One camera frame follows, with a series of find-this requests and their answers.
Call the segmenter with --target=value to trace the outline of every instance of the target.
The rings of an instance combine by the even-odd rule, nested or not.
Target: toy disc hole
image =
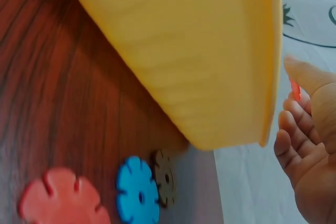
[[[145,196],[142,192],[139,192],[139,202],[141,204],[144,204],[145,203]]]

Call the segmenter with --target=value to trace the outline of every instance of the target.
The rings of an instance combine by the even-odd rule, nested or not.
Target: red flower-shaped disc
[[[66,168],[54,168],[28,185],[18,206],[20,216],[38,224],[111,224],[91,183]]]

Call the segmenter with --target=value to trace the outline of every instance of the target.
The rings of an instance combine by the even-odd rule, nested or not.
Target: wood grain surface
[[[0,224],[24,223],[23,189],[54,166],[86,176],[119,223],[124,159],[187,146],[77,0],[0,0]]]

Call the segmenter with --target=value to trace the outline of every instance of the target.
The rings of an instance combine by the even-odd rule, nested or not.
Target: hand
[[[310,224],[336,223],[336,74],[285,58],[289,78],[308,95],[289,94],[274,144],[302,216]]]

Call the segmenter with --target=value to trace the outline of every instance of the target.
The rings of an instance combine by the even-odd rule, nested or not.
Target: blue flower-shaped disc
[[[126,159],[117,176],[117,209],[123,222],[131,224],[158,223],[159,194],[152,171],[139,157]]]

